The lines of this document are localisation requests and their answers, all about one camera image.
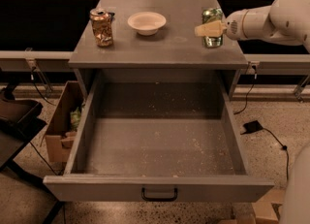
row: white bowl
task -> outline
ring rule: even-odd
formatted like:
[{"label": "white bowl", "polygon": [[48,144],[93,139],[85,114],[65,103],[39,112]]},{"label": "white bowl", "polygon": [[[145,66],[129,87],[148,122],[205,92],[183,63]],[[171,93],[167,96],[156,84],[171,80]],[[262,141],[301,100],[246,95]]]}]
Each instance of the white bowl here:
[{"label": "white bowl", "polygon": [[166,24],[164,16],[154,12],[140,12],[128,18],[128,24],[139,34],[149,36],[156,34]]}]

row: can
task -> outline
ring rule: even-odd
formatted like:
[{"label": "can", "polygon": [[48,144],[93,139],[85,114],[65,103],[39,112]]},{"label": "can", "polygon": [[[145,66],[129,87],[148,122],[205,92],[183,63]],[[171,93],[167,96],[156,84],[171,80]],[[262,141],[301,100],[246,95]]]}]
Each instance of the can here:
[{"label": "can", "polygon": [[105,9],[97,8],[90,11],[90,20],[99,47],[107,47],[113,44],[111,27],[111,15]]},{"label": "can", "polygon": [[[209,8],[202,12],[202,24],[215,20],[222,20],[223,11],[221,8]],[[223,44],[223,35],[220,37],[202,37],[202,43],[206,48],[217,48]]]}]

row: drawer handle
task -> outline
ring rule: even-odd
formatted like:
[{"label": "drawer handle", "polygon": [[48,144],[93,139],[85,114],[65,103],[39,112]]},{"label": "drawer handle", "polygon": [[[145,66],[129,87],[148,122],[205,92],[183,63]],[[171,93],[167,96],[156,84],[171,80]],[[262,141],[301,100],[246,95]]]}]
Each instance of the drawer handle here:
[{"label": "drawer handle", "polygon": [[177,199],[177,188],[174,188],[174,195],[171,198],[152,198],[152,197],[146,197],[145,196],[146,193],[146,189],[142,188],[142,198],[146,201],[146,202],[173,202]]}]

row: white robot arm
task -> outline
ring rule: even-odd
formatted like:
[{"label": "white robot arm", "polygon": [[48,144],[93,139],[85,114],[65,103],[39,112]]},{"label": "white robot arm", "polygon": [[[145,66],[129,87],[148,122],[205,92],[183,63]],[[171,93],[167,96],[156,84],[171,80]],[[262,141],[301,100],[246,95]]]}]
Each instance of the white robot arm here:
[{"label": "white robot arm", "polygon": [[269,43],[304,45],[310,53],[310,0],[274,0],[271,6],[232,13],[225,23],[196,27],[197,36],[211,36],[219,28],[232,40],[263,40]]}]

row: open drawer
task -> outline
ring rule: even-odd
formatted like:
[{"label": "open drawer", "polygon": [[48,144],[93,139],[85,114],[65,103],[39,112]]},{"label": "open drawer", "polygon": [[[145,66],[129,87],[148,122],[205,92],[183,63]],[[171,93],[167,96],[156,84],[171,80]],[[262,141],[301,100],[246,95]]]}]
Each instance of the open drawer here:
[{"label": "open drawer", "polygon": [[216,71],[99,70],[44,183],[60,201],[255,202],[273,183],[247,175],[238,132]]}]

